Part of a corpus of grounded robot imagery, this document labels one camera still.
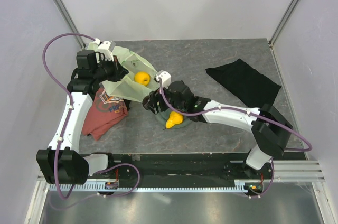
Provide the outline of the light green plastic bag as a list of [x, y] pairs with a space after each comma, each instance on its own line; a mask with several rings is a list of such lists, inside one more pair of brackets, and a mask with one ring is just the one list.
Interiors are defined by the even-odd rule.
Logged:
[[[108, 95], [142, 102], [151, 91], [159, 88], [159, 84], [154, 80], [157, 70], [149, 61], [120, 46], [115, 46], [112, 53], [117, 56], [119, 63], [129, 71], [129, 74], [119, 82], [103, 81], [102, 85]], [[134, 81], [135, 74], [139, 71], [145, 71], [150, 75], [151, 80], [147, 86]]]

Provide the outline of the black folded cloth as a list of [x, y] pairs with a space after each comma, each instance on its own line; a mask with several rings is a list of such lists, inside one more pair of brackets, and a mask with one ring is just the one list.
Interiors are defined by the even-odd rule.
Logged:
[[242, 59], [207, 68], [207, 75], [240, 99], [247, 107], [272, 105], [281, 86], [258, 72]]

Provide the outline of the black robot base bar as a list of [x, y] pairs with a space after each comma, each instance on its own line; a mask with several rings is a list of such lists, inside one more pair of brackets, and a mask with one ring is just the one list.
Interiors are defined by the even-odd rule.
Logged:
[[177, 153], [177, 154], [108, 154], [108, 167], [94, 178], [137, 178], [137, 168], [141, 180], [166, 178], [169, 176], [196, 176], [227, 181], [240, 179], [264, 180], [271, 178], [269, 163], [259, 170], [245, 164], [244, 153]]

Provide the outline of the yellow pear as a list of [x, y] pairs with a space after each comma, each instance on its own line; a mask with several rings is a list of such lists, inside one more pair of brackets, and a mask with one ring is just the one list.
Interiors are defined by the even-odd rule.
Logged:
[[169, 118], [167, 119], [166, 123], [165, 123], [165, 128], [166, 129], [170, 129], [176, 125], [179, 125], [183, 123], [183, 115], [175, 112], [175, 111], [171, 111]]

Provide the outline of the grey green plate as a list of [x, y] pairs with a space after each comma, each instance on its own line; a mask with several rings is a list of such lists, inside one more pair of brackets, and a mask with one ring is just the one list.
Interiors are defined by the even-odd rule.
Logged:
[[[166, 122], [170, 118], [171, 111], [167, 110], [164, 112], [160, 112], [155, 115], [156, 120], [166, 128]], [[183, 121], [180, 124], [173, 125], [171, 129], [178, 129], [188, 126], [192, 121], [187, 117], [183, 116]]]

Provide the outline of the yellow lemon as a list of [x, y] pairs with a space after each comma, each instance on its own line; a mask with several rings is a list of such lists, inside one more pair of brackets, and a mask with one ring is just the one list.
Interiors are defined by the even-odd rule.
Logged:
[[139, 71], [135, 74], [134, 81], [143, 86], [147, 86], [150, 83], [150, 75], [145, 71]]

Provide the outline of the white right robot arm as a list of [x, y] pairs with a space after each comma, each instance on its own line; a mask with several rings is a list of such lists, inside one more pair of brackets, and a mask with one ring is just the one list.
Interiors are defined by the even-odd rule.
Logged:
[[243, 175], [250, 179], [255, 178], [272, 158], [283, 157], [293, 128], [273, 105], [240, 108], [221, 104], [196, 96], [183, 81], [150, 92], [142, 104], [153, 114], [170, 109], [194, 122], [223, 124], [252, 133], [256, 145], [242, 164]]

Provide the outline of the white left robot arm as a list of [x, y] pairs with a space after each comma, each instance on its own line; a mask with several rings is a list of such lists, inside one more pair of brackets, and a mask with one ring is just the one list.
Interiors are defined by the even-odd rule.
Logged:
[[103, 81], [119, 82], [129, 71], [116, 55], [82, 50], [76, 56], [77, 67], [68, 83], [65, 109], [48, 147], [38, 150], [36, 160], [49, 184], [85, 184], [89, 176], [99, 173], [111, 178], [116, 166], [107, 153], [81, 156], [79, 140], [87, 113]]

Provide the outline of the aluminium corner frame rail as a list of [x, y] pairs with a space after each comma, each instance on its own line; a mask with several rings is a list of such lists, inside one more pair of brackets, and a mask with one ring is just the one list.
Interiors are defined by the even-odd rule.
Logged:
[[271, 38], [269, 39], [268, 43], [269, 46], [272, 48], [274, 46], [274, 44], [276, 43], [277, 39], [279, 38], [281, 32], [283, 31], [284, 27], [286, 26], [286, 24], [288, 23], [288, 21], [290, 20], [293, 12], [295, 11], [297, 5], [299, 4], [301, 0], [291, 0], [285, 10], [285, 12], [283, 13], [277, 27], [275, 28]]

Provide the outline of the red printed t-shirt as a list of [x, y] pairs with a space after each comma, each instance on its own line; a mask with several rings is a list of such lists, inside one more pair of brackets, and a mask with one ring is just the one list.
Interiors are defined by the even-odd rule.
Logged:
[[122, 121], [129, 112], [128, 100], [110, 96], [103, 87], [99, 88], [86, 115], [82, 135], [91, 135], [98, 141], [111, 127]]

